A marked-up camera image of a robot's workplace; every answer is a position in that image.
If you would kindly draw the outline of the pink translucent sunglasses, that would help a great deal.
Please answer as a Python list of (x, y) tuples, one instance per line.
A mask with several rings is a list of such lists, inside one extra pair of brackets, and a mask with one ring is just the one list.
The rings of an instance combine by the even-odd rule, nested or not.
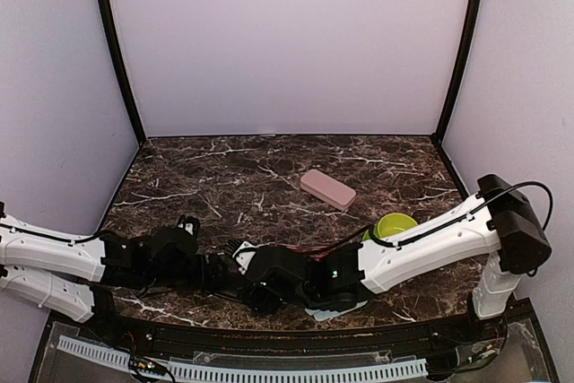
[(323, 258), (338, 248), (338, 246), (333, 245), (333, 246), (327, 246), (327, 247), (322, 247), (322, 248), (303, 249), (302, 247), (296, 247), (293, 245), (286, 245), (286, 244), (282, 244), (282, 247), (287, 248), (288, 250), (293, 251), (299, 255), (303, 255), (303, 256), (311, 257), (311, 258), (315, 258), (315, 259)]

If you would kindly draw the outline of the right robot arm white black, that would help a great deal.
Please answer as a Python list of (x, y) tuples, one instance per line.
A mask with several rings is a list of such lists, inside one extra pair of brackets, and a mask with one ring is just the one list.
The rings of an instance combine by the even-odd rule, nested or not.
[(525, 274), (534, 274), (552, 253), (529, 199), (526, 182), (510, 185), (495, 174), (477, 181), (479, 190), (454, 209), (390, 237), (344, 243), (325, 254), (242, 242), (231, 257), (248, 281), (243, 298), (252, 309), (285, 302), (315, 320), (356, 310), (374, 296), (418, 275), (478, 255), (488, 261), (471, 295), (473, 309), (457, 323), (467, 342), (491, 329)]

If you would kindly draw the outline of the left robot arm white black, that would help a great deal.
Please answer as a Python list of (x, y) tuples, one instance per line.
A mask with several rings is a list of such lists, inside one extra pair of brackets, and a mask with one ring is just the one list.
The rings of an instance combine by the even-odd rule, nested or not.
[(1, 215), (1, 290), (60, 312), (108, 344), (126, 337), (109, 287), (168, 287), (237, 298), (244, 283), (218, 254), (198, 250), (200, 223), (182, 216), (135, 238), (102, 230), (91, 235), (52, 231)]

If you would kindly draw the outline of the pink glasses case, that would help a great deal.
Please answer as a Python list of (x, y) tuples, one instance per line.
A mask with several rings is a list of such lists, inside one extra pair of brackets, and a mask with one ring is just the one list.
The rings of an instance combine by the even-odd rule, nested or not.
[(348, 209), (357, 196), (351, 187), (315, 169), (300, 178), (300, 187), (340, 211)]

